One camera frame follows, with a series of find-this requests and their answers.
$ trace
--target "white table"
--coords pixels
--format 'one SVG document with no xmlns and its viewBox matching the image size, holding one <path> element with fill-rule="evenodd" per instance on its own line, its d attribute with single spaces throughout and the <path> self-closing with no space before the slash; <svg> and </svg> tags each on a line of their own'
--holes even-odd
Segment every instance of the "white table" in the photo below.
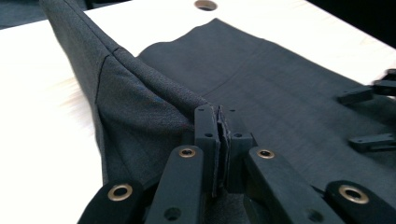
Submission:
<svg viewBox="0 0 396 224">
<path fill-rule="evenodd" d="M 134 0 L 88 15 L 133 55 L 219 18 L 368 84 L 396 50 L 303 0 Z M 102 185 L 90 109 L 41 21 L 0 31 L 0 223 L 75 223 Z"/>
</svg>

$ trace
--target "table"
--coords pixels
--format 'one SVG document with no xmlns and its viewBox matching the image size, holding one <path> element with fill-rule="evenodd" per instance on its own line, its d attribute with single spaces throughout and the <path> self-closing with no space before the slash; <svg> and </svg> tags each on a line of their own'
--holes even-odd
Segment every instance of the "table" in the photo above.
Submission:
<svg viewBox="0 0 396 224">
<path fill-rule="evenodd" d="M 133 55 L 219 18 L 363 84 L 396 66 L 395 49 L 306 1 L 216 3 L 134 0 L 88 15 Z M 102 186 L 101 163 L 88 103 L 47 21 L 0 32 L 0 78 L 0 223 L 77 222 Z"/>
</svg>

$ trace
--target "white tabletop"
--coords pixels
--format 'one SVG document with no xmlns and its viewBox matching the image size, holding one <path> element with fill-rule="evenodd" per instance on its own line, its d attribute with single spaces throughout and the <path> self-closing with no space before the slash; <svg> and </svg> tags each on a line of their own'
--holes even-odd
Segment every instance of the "white tabletop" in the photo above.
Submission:
<svg viewBox="0 0 396 224">
<path fill-rule="evenodd" d="M 219 18 L 363 84 L 396 50 L 303 0 L 134 0 L 88 15 L 133 55 Z M 75 223 L 102 185 L 90 109 L 47 21 L 0 31 L 0 223 Z"/>
</svg>

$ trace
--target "dark gray fabric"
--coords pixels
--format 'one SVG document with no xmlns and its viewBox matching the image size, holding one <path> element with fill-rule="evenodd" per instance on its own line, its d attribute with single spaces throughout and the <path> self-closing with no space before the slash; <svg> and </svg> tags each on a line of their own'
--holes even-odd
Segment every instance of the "dark gray fabric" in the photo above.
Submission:
<svg viewBox="0 0 396 224">
<path fill-rule="evenodd" d="M 121 48 L 73 0 L 41 6 L 90 102 L 105 182 L 130 177 L 146 184 L 206 101 Z"/>
<path fill-rule="evenodd" d="M 335 96 L 358 83 L 219 20 L 139 58 L 209 102 L 240 111 L 258 144 L 282 153 L 311 185 L 350 180 L 396 207 L 396 153 L 359 154 L 347 145 L 348 137 L 394 133 L 393 100 L 340 105 Z"/>
<path fill-rule="evenodd" d="M 351 136 L 395 131 L 390 99 L 339 105 L 334 96 L 358 83 L 219 20 L 136 59 L 72 0 L 41 3 L 91 104 L 105 181 L 145 184 L 160 174 L 207 100 L 239 110 L 259 145 L 282 153 L 311 185 L 354 181 L 396 207 L 396 154 L 347 145 Z M 248 222 L 241 195 L 222 192 L 205 222 Z"/>
</svg>

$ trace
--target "garment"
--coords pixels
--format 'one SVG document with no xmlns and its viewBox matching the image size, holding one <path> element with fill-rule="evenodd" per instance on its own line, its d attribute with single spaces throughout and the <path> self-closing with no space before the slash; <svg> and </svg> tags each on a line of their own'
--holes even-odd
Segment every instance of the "garment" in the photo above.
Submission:
<svg viewBox="0 0 396 224">
<path fill-rule="evenodd" d="M 193 110 L 207 103 L 238 110 L 259 146 L 281 153 L 319 189 L 350 180 L 396 207 L 396 154 L 359 154 L 348 137 L 394 132 L 387 97 L 344 106 L 335 96 L 358 83 L 219 20 L 154 44 L 137 58 L 71 0 L 42 0 L 92 108 L 104 182 L 161 174 Z M 222 194 L 207 223 L 245 223 L 241 195 Z"/>
</svg>

